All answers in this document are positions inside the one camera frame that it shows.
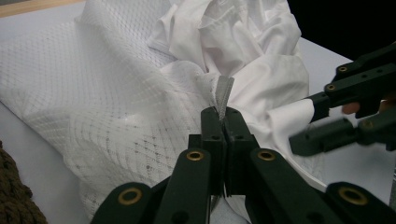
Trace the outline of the white garment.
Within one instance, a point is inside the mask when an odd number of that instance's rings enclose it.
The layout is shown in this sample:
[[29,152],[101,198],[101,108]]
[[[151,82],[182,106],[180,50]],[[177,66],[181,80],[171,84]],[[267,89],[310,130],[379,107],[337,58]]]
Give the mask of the white garment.
[[148,45],[210,75],[233,79],[229,105],[261,147],[274,149],[314,188],[324,189],[323,159],[302,158],[289,139],[313,117],[301,36],[287,0],[169,0]]

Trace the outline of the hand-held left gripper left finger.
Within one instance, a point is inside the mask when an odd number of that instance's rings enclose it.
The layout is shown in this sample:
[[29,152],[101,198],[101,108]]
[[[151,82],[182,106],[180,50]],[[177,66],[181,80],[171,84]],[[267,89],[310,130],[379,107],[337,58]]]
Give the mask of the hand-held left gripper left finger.
[[211,194],[223,194],[223,165],[225,140],[219,114],[214,107],[201,112],[201,133],[190,134],[188,148],[206,150],[211,156]]

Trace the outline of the wooden table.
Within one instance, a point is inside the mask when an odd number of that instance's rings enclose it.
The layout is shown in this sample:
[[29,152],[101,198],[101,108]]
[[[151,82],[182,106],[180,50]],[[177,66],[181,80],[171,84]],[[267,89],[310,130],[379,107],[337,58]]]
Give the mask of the wooden table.
[[0,18],[38,11],[42,9],[71,5],[85,0],[27,0],[0,6]]

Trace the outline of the black curtain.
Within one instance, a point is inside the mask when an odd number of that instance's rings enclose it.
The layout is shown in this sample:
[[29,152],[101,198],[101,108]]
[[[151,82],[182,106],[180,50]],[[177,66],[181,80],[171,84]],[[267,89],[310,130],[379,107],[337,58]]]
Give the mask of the black curtain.
[[396,0],[287,0],[302,37],[348,59],[396,42]]

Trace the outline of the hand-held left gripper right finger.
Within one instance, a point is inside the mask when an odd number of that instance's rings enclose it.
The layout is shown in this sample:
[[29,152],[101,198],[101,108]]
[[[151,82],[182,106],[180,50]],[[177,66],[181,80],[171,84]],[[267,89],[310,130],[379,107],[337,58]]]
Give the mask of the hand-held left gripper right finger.
[[227,142],[226,195],[245,195],[248,185],[248,155],[257,143],[238,110],[228,107],[223,121]]

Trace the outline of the white table cover board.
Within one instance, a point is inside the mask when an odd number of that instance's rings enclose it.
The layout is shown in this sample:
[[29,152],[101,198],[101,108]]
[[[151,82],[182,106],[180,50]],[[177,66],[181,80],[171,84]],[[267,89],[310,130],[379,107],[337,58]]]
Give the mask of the white table cover board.
[[[85,4],[38,9],[0,18],[0,44],[63,22],[73,21]],[[18,165],[21,179],[49,224],[88,224],[78,196],[78,180],[63,157],[40,135],[0,103],[0,140]],[[396,153],[382,147],[351,147],[326,158],[325,178],[345,180],[370,190],[387,203],[393,181]]]

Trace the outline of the brown wicker basket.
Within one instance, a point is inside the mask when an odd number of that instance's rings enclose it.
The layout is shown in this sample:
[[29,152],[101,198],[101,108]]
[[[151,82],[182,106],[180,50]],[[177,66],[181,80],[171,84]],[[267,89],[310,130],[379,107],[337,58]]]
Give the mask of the brown wicker basket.
[[0,140],[0,224],[48,224]]

